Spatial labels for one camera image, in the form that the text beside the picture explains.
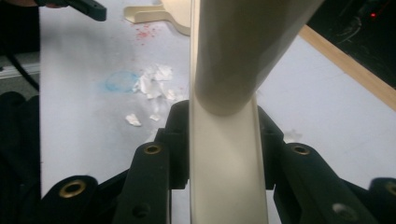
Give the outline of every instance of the beige plastic part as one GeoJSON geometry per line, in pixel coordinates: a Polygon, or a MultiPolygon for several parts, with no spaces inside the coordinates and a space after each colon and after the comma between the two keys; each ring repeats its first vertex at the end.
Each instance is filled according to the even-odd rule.
{"type": "Polygon", "coordinates": [[[196,94],[212,113],[249,102],[322,0],[201,0],[196,94]]]}
{"type": "Polygon", "coordinates": [[[191,0],[162,0],[157,6],[126,7],[124,17],[133,23],[170,21],[183,35],[191,32],[191,0]]]}
{"type": "Polygon", "coordinates": [[[200,1],[191,34],[190,184],[192,224],[265,224],[262,145],[256,100],[237,113],[216,116],[195,95],[200,1]]]}

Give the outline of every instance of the black clamp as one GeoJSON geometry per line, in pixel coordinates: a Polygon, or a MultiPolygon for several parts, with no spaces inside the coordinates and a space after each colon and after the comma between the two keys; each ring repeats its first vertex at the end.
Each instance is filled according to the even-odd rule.
{"type": "Polygon", "coordinates": [[[38,6],[55,4],[59,7],[73,7],[96,21],[106,20],[106,8],[93,0],[35,0],[38,6]]]}

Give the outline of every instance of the blue stain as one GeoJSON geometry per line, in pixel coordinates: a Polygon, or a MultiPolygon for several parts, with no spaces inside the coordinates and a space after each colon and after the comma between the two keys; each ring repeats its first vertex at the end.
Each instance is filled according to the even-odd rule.
{"type": "Polygon", "coordinates": [[[134,89],[134,84],[139,80],[139,76],[126,71],[112,74],[106,80],[106,89],[117,92],[130,92],[134,89]]]}

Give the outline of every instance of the white paper scrap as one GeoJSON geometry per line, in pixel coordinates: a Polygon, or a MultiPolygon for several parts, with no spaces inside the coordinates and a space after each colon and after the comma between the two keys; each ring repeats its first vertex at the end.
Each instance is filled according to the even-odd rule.
{"type": "Polygon", "coordinates": [[[162,95],[159,83],[152,79],[149,74],[145,74],[139,79],[139,87],[149,100],[162,95]]]}
{"type": "Polygon", "coordinates": [[[154,79],[157,81],[170,81],[172,80],[172,67],[167,65],[156,64],[158,70],[154,74],[154,79]]]}
{"type": "Polygon", "coordinates": [[[125,119],[128,120],[128,122],[130,124],[134,125],[135,127],[142,126],[142,123],[140,123],[139,119],[137,118],[137,116],[135,114],[130,114],[130,115],[126,116],[125,119]]]}
{"type": "Polygon", "coordinates": [[[158,121],[158,120],[161,119],[160,115],[151,115],[149,118],[150,118],[150,119],[153,119],[153,120],[155,120],[155,121],[158,121]]]}
{"type": "Polygon", "coordinates": [[[140,90],[140,78],[136,81],[136,83],[132,87],[132,92],[137,92],[139,90],[140,90]]]}
{"type": "Polygon", "coordinates": [[[166,99],[174,101],[176,99],[175,92],[172,90],[168,90],[168,92],[165,94],[166,99]]]}

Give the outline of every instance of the cable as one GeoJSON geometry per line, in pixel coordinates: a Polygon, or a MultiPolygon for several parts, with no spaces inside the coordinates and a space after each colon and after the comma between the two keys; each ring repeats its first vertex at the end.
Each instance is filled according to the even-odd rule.
{"type": "MultiPolygon", "coordinates": [[[[355,34],[357,34],[357,33],[361,30],[361,18],[359,18],[359,17],[354,17],[354,19],[355,19],[354,21],[352,21],[352,22],[349,23],[349,27],[347,27],[347,29],[355,28],[355,27],[352,27],[352,26],[358,26],[357,29],[356,29],[351,35],[348,35],[348,36],[345,37],[343,40],[339,41],[339,42],[337,43],[337,45],[339,45],[339,44],[341,44],[341,43],[347,41],[347,40],[350,39],[350,38],[352,38],[355,34]]],[[[340,34],[340,35],[346,35],[347,33],[350,33],[350,31],[351,31],[351,30],[348,30],[348,31],[346,31],[345,33],[340,34]]]]}
{"type": "Polygon", "coordinates": [[[3,37],[0,35],[0,46],[2,47],[4,53],[6,54],[6,57],[8,60],[14,65],[14,67],[21,73],[23,78],[37,91],[40,90],[40,87],[38,86],[38,83],[35,82],[35,80],[23,69],[21,66],[20,62],[15,58],[14,54],[9,50],[9,48],[6,46],[5,41],[3,40],[3,37]]]}

